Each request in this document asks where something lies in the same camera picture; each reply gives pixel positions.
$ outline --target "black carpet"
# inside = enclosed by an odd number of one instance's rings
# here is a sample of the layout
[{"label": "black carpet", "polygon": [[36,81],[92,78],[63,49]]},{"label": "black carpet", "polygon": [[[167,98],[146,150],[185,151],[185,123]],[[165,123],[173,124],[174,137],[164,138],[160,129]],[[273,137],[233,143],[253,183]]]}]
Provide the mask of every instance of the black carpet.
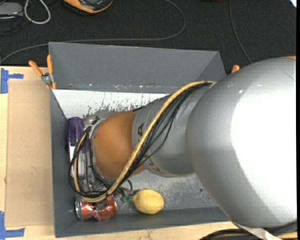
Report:
[{"label": "black carpet", "polygon": [[[26,0],[9,1],[24,5]],[[0,65],[28,66],[34,60],[46,67],[45,44],[71,40],[219,51],[227,74],[235,64],[296,55],[297,8],[290,0],[114,0],[105,11],[89,16],[74,13],[62,0],[44,1],[51,13],[46,24],[25,17],[0,21]],[[47,18],[38,0],[27,11],[35,21]],[[36,45],[42,46],[25,49]]]}]

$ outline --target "gray bin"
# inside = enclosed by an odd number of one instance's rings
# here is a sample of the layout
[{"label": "gray bin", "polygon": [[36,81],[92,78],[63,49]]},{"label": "gray bin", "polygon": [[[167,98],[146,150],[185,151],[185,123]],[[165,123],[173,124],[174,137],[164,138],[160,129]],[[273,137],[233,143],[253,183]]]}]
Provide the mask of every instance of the gray bin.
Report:
[{"label": "gray bin", "polygon": [[[220,81],[226,77],[217,51],[50,42],[49,54],[58,90],[171,94],[193,81]],[[118,203],[118,213],[110,220],[79,220],[74,211],[75,193],[67,179],[70,163],[65,138],[67,117],[62,108],[63,104],[51,91],[56,237],[229,221],[196,175],[170,179],[152,175],[148,171],[131,180],[137,189],[149,187],[162,193],[166,205],[161,212],[155,215],[142,214],[133,207]]]}]

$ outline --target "lemon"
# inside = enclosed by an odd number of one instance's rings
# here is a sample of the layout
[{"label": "lemon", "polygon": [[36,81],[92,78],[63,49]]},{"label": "lemon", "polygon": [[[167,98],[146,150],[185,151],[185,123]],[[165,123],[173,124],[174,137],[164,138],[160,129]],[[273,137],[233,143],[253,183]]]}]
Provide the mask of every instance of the lemon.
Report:
[{"label": "lemon", "polygon": [[165,205],[164,198],[160,193],[152,189],[141,189],[133,197],[135,208],[144,214],[156,214]]}]

